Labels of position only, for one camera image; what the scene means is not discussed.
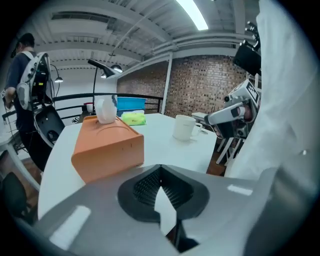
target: white cloth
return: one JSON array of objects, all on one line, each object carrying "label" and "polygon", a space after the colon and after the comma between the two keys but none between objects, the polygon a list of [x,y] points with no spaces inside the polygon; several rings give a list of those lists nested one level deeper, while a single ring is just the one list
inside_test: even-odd
[{"label": "white cloth", "polygon": [[261,106],[226,177],[259,178],[288,157],[319,146],[319,63],[300,27],[272,0],[260,0]]}]

